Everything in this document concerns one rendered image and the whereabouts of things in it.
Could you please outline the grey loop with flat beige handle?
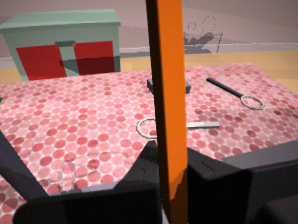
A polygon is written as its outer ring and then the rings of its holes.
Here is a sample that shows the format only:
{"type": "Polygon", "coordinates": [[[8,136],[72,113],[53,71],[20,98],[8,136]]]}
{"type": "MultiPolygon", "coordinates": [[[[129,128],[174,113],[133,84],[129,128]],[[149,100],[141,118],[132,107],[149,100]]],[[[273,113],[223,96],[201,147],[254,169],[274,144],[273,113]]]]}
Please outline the grey loop with flat beige handle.
{"type": "MultiPolygon", "coordinates": [[[[137,124],[137,131],[143,137],[146,137],[149,139],[157,138],[157,135],[149,136],[149,135],[144,134],[140,130],[140,124],[146,120],[155,120],[155,117],[146,117],[146,118],[141,119],[137,124]]],[[[218,124],[218,122],[189,122],[189,123],[186,123],[186,127],[187,127],[187,130],[189,130],[189,129],[218,129],[220,127],[220,125],[218,124]]]]}

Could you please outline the grey rectangular block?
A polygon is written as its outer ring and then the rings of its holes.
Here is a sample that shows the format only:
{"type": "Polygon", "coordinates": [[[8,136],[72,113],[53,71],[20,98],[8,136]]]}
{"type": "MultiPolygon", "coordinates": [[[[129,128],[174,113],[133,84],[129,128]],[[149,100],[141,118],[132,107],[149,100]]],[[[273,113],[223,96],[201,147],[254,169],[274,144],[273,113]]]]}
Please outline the grey rectangular block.
{"type": "MultiPolygon", "coordinates": [[[[150,92],[153,94],[153,84],[152,84],[152,78],[147,79],[147,87],[150,90],[150,92]]],[[[186,94],[190,93],[191,85],[185,80],[185,90],[186,94]]]]}

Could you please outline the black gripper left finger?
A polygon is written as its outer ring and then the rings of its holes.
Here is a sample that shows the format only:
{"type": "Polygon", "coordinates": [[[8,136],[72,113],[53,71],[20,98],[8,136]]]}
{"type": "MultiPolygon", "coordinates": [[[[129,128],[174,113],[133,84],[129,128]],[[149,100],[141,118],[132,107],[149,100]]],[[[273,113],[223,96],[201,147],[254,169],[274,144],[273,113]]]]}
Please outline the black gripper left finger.
{"type": "Polygon", "coordinates": [[[114,188],[37,197],[15,211],[12,224],[163,224],[155,140],[114,188]]]}

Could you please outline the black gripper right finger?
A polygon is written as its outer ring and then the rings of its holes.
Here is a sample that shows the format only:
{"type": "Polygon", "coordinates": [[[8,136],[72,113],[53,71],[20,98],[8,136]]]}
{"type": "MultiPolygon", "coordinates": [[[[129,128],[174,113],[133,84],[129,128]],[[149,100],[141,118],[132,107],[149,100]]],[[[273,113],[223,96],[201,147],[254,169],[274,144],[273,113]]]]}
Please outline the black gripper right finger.
{"type": "Polygon", "coordinates": [[[187,147],[187,224],[258,224],[268,201],[298,195],[298,159],[241,169],[187,147]]]}

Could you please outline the orange handle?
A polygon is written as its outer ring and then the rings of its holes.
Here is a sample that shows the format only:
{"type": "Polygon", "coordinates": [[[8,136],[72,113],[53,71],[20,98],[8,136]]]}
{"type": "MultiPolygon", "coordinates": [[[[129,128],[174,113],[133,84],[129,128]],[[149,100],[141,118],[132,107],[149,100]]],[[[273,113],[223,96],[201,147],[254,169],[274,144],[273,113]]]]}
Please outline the orange handle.
{"type": "Polygon", "coordinates": [[[168,224],[187,224],[188,162],[182,0],[145,1],[162,207],[168,224]]]}

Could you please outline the black handle with grey ring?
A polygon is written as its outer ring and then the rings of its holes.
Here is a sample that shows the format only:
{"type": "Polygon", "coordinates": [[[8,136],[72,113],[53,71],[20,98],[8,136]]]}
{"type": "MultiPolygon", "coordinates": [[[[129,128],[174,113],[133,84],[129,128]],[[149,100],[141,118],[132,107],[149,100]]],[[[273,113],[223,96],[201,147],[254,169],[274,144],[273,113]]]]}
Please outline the black handle with grey ring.
{"type": "Polygon", "coordinates": [[[207,78],[206,78],[206,81],[208,81],[208,82],[210,82],[210,83],[212,83],[212,84],[214,84],[214,85],[216,85],[216,86],[218,86],[218,87],[220,87],[220,88],[222,88],[222,89],[228,91],[229,93],[231,93],[231,94],[233,94],[233,95],[235,95],[235,96],[241,98],[241,102],[242,102],[246,107],[248,107],[248,108],[250,108],[250,109],[261,110],[261,109],[263,109],[263,108],[265,107],[264,102],[263,102],[261,99],[255,97],[255,96],[244,95],[244,94],[242,94],[242,93],[240,93],[240,92],[238,92],[238,91],[236,91],[236,90],[234,90],[234,89],[232,89],[232,88],[230,88],[230,87],[228,87],[228,86],[222,84],[221,82],[219,82],[219,81],[217,81],[217,80],[215,80],[215,79],[213,79],[213,78],[211,78],[211,77],[207,77],[207,78]],[[257,108],[256,108],[256,107],[249,106],[249,105],[245,104],[245,102],[243,101],[243,98],[244,98],[244,97],[252,97],[252,98],[255,98],[256,100],[258,100],[258,101],[262,104],[262,106],[261,106],[261,107],[257,107],[257,108]]]}

